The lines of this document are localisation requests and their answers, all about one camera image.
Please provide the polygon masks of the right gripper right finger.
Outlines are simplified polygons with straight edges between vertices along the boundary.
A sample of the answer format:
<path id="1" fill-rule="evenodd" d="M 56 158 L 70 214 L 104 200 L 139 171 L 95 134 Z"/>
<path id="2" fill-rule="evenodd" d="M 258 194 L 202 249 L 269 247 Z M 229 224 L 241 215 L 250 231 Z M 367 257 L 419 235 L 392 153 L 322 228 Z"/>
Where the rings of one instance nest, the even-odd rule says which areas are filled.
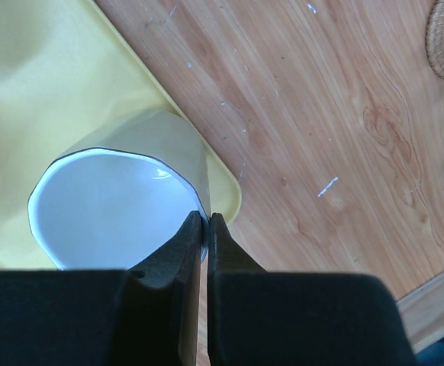
<path id="1" fill-rule="evenodd" d="M 208 240 L 213 365 L 414 365 L 391 292 L 366 274 L 266 271 L 222 215 Z"/>

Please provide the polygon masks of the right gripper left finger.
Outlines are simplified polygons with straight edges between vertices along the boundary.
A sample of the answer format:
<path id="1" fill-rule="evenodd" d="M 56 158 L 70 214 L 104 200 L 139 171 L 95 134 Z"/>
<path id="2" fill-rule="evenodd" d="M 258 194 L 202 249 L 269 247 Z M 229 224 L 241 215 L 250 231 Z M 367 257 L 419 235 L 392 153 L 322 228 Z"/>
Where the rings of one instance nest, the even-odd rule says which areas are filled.
<path id="1" fill-rule="evenodd" d="M 0 271 L 0 365 L 187 365 L 201 215 L 124 270 Z"/>

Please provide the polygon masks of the white green-handled mug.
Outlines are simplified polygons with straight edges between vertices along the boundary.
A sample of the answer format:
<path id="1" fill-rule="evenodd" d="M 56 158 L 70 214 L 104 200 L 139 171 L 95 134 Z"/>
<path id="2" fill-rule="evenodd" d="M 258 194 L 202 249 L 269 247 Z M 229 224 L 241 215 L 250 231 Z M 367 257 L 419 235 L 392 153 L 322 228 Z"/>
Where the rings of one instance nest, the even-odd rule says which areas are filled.
<path id="1" fill-rule="evenodd" d="M 211 215 L 197 130 L 169 111 L 134 111 L 68 148 L 27 202 L 31 233 L 59 269 L 132 268 L 197 211 Z"/>

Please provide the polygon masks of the small woven rattan coaster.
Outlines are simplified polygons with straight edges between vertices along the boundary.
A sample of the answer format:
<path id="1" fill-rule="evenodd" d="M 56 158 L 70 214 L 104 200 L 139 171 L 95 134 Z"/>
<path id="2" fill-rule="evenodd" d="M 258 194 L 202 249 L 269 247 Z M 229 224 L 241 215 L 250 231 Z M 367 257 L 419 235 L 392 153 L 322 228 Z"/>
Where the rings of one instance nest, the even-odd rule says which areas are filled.
<path id="1" fill-rule="evenodd" d="M 426 57 L 434 73 L 444 80 L 444 0 L 434 2 L 425 36 Z"/>

